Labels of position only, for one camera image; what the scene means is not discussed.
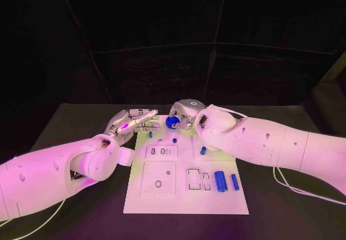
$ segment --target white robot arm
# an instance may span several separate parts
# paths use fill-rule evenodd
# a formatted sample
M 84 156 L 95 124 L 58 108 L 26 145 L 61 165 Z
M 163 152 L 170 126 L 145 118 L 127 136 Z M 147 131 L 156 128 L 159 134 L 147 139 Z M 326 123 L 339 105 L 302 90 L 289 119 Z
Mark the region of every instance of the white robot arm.
M 132 166 L 133 150 L 121 147 L 134 132 L 159 131 L 157 110 L 123 110 L 104 134 L 15 157 L 0 165 L 0 221 L 46 209 L 106 180 L 117 164 Z
M 211 151 L 224 151 L 258 165 L 303 172 L 346 195 L 346 138 L 297 130 L 218 106 L 206 107 L 192 99 L 178 101 L 169 115 L 179 118 L 173 128 L 188 130 L 195 123 Z

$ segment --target wire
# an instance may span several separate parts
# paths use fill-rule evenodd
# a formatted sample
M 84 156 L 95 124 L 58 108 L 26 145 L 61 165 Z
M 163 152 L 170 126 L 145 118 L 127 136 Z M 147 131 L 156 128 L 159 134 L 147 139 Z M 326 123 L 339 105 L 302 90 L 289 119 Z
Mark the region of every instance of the wire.
M 45 223 L 44 223 L 31 233 L 28 233 L 28 234 L 26 234 L 25 236 L 22 236 L 22 237 L 15 238 L 13 240 L 19 240 L 19 239 L 26 238 L 29 235 L 32 235 L 32 234 L 46 225 L 46 223 L 49 222 L 49 220 L 54 218 L 54 216 L 57 215 L 58 211 L 61 210 L 64 203 L 65 203 L 65 199 L 64 199 L 64 201 L 61 202 L 61 205 L 59 205 L 55 213 L 52 214 L 51 218 L 45 221 Z
M 284 184 L 283 182 L 280 182 L 279 179 L 277 179 L 277 176 L 276 176 L 276 168 L 277 168 L 277 170 L 279 170 L 279 172 L 280 172 L 280 175 L 281 175 L 281 177 L 283 177 L 283 181 L 284 181 L 286 184 Z M 310 192 L 307 192 L 307 191 L 305 191 L 305 190 L 302 190 L 302 189 L 290 186 L 290 184 L 289 184 L 289 182 L 287 182 L 287 179 L 286 179 L 286 177 L 284 177 L 284 174 L 281 173 L 280 168 L 276 167 L 276 166 L 273 167 L 273 175 L 274 175 L 276 181 L 277 181 L 281 185 L 284 185 L 286 187 L 289 187 L 297 194 L 303 194 L 303 195 L 316 197 L 316 198 L 319 198 L 319 199 L 323 199 L 323 200 L 326 200 L 326 201 L 330 201 L 330 202 L 333 202 L 333 203 L 346 205 L 346 202 L 336 201 L 336 200 L 333 200 L 333 199 L 330 199 L 330 198 L 328 198 L 328 197 L 325 197 L 325 196 L 319 196 L 319 195 L 316 195 L 316 194 L 313 194 L 313 193 L 310 193 Z
M 2 225 L 0 225 L 0 227 L 10 221 L 12 219 L 9 219 Z

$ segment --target white board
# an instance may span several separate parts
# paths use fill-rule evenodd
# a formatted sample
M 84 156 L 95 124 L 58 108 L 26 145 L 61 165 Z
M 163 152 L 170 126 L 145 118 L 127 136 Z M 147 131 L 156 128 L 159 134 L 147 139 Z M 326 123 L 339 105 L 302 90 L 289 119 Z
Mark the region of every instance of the white board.
M 162 131 L 153 132 L 153 138 L 147 132 L 137 134 L 124 213 L 248 215 L 235 158 L 222 151 L 206 150 L 201 155 L 199 135 L 194 129 L 169 129 L 166 118 L 168 115 L 160 115 Z M 218 192 L 217 171 L 225 174 L 225 192 Z M 240 190 L 234 187 L 232 174 Z

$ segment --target gray tabletop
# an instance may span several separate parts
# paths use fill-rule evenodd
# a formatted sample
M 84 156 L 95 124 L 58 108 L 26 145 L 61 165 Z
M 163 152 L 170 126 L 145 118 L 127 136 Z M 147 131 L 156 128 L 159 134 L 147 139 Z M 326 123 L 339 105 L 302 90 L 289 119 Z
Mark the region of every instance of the gray tabletop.
M 170 105 L 62 104 L 32 151 L 74 142 L 104 132 L 123 109 L 157 109 L 168 115 Z M 224 106 L 250 117 L 319 132 L 300 106 Z M 124 145 L 134 149 L 136 136 Z M 237 160 L 250 215 L 123 214 L 130 167 L 117 166 L 111 177 L 67 199 L 46 226 L 26 239 L 273 239 L 345 240 L 346 207 L 294 193 L 273 177 L 273 168 Z M 322 180 L 283 170 L 287 181 L 309 192 L 346 201 Z M 59 205 L 15 219 L 0 229 L 2 239 L 29 233 L 46 221 Z

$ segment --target dark wall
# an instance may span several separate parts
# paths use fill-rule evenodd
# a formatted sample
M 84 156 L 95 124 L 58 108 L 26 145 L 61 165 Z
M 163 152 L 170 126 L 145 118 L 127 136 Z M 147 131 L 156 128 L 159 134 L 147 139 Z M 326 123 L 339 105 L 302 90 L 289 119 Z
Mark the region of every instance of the dark wall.
M 297 105 L 346 50 L 346 1 L 70 0 L 116 103 Z
M 29 151 L 61 103 L 110 103 L 64 0 L 6 7 L 0 161 Z

